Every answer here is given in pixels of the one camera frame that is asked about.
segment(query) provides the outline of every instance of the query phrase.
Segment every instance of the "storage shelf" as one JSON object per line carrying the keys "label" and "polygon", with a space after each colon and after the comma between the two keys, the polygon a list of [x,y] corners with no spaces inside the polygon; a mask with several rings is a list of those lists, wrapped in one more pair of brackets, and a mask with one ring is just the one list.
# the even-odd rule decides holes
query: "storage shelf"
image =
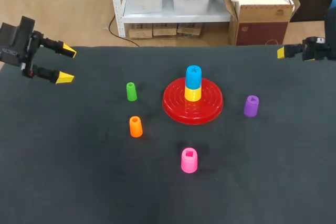
{"label": "storage shelf", "polygon": [[230,13],[226,10],[224,0],[209,0],[206,15],[176,15],[173,0],[163,0],[163,9],[158,13],[130,14],[127,0],[123,3],[124,12],[121,16],[123,23],[200,23],[200,22],[229,22]]}

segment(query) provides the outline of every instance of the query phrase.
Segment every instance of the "red base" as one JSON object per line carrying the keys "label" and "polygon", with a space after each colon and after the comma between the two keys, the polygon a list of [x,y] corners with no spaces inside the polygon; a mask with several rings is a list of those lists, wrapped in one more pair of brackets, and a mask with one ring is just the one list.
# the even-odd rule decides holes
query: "red base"
{"label": "red base", "polygon": [[197,102],[184,98],[184,88],[185,78],[179,78],[164,91],[163,109],[172,119],[184,124],[205,124],[221,113],[222,92],[212,81],[202,78],[202,97]]}

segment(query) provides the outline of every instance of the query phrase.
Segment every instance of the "cardboard box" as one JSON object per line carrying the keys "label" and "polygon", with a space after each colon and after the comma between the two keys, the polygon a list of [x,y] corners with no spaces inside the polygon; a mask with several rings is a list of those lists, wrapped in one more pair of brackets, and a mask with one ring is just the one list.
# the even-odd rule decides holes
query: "cardboard box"
{"label": "cardboard box", "polygon": [[131,24],[128,34],[131,39],[153,38],[153,24]]}
{"label": "cardboard box", "polygon": [[175,36],[176,33],[177,33],[177,23],[153,24],[154,36]]}
{"label": "cardboard box", "polygon": [[288,23],[300,7],[299,0],[288,5],[242,5],[237,16],[233,2],[224,2],[231,14],[229,43],[238,46],[281,45]]}
{"label": "cardboard box", "polygon": [[179,23],[178,34],[200,35],[203,23]]}

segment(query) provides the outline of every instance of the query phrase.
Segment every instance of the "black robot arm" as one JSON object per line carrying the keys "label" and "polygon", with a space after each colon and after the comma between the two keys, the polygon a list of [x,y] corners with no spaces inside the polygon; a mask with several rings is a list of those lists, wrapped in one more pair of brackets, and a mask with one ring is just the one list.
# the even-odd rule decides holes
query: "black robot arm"
{"label": "black robot arm", "polygon": [[33,78],[38,76],[52,83],[68,83],[74,76],[58,70],[49,70],[33,64],[33,58],[40,46],[54,50],[55,53],[74,58],[76,51],[62,41],[44,38],[34,31],[35,21],[22,17],[19,26],[3,23],[0,28],[0,61],[21,67],[22,74]]}
{"label": "black robot arm", "polygon": [[302,53],[302,60],[336,60],[336,7],[327,11],[324,21],[325,38],[309,37],[302,44],[285,45],[278,50],[278,58],[293,58]]}

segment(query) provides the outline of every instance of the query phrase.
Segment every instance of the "black cloth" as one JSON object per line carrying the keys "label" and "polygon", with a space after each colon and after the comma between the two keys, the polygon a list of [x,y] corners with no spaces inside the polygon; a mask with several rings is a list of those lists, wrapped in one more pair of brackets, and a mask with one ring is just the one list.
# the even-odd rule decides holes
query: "black cloth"
{"label": "black cloth", "polygon": [[[79,47],[73,60],[41,49],[36,63],[76,76],[56,86],[4,66],[0,223],[335,223],[336,64],[278,60],[278,48]],[[223,92],[205,125],[162,109],[189,65]],[[256,118],[243,115],[251,94]],[[181,171],[187,146],[195,174]]]}

